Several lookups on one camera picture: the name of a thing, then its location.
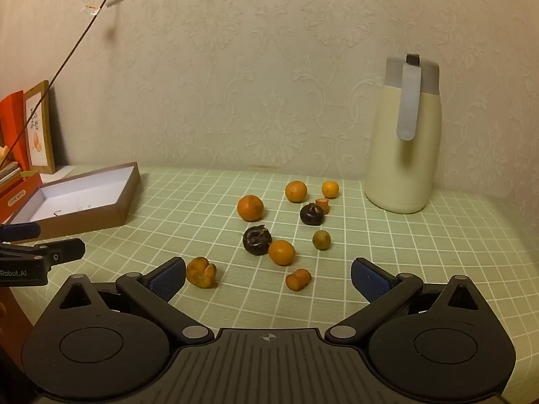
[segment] wallpaper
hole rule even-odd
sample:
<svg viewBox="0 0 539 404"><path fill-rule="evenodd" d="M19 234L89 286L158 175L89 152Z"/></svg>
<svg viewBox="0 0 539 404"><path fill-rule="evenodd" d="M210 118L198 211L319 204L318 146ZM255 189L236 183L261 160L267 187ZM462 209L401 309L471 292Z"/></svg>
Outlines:
<svg viewBox="0 0 539 404"><path fill-rule="evenodd" d="M99 2L0 0L0 96L51 78ZM509 196L537 224L537 7L126 0L56 82L57 156L362 178L385 59L414 52L440 64L437 185Z"/></svg>

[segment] wooden frame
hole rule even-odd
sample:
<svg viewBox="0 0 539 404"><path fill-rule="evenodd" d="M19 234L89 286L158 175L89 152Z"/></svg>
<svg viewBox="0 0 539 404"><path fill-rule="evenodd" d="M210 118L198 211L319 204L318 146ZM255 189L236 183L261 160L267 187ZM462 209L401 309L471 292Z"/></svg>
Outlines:
<svg viewBox="0 0 539 404"><path fill-rule="evenodd" d="M24 93L24 122L28 120L33 108L45 93L49 85L48 80L38 83ZM32 170L40 173L55 173L55 158L52 153L51 129L49 127L49 94L45 96L39 110L24 130L26 135L26 151Z"/></svg>

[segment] blue gripper pad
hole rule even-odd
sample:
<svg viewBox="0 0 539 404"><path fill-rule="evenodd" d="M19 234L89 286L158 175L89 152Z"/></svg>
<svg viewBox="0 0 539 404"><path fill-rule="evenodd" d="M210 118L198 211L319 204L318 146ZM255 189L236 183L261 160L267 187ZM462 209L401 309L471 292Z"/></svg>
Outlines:
<svg viewBox="0 0 539 404"><path fill-rule="evenodd" d="M142 285L169 302L185 284L185 262L174 257L142 277Z"/></svg>
<svg viewBox="0 0 539 404"><path fill-rule="evenodd" d="M41 226L36 222L0 225L0 242L30 240L40 235Z"/></svg>
<svg viewBox="0 0 539 404"><path fill-rule="evenodd" d="M354 288L369 302L385 295L398 283L398 279L392 274L364 258L354 260L350 277Z"/></svg>

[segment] red box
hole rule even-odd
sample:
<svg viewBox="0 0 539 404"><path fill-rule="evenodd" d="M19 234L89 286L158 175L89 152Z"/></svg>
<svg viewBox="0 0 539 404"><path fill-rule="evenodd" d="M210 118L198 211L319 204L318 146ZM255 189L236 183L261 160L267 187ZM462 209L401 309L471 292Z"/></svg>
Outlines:
<svg viewBox="0 0 539 404"><path fill-rule="evenodd" d="M24 128L24 96L22 91L17 91L0 101L0 126L4 136L4 144L11 147ZM30 170L24 133L13 147L13 157L21 170Z"/></svg>
<svg viewBox="0 0 539 404"><path fill-rule="evenodd" d="M32 175L23 176L23 181L11 191L0 198L0 222L7 220L14 211L31 196L41 185L41 175L39 172L29 172Z"/></svg>

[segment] orange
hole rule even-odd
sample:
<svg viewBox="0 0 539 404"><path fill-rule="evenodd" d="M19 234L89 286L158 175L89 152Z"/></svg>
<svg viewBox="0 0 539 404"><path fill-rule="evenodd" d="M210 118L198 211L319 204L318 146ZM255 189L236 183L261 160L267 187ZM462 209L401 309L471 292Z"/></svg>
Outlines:
<svg viewBox="0 0 539 404"><path fill-rule="evenodd" d="M238 206L236 208L238 209L238 215L247 222L254 222L264 214L264 204L259 198L252 194L243 196L238 201Z"/></svg>
<svg viewBox="0 0 539 404"><path fill-rule="evenodd" d="M307 197L307 186L301 181L292 181L286 186L285 194L290 202L303 202Z"/></svg>
<svg viewBox="0 0 539 404"><path fill-rule="evenodd" d="M339 195L339 185L335 181L326 181L322 184L322 194L328 199L336 198Z"/></svg>
<svg viewBox="0 0 539 404"><path fill-rule="evenodd" d="M274 240L269 246L268 254L275 264L289 266L296 257L296 250L286 240Z"/></svg>

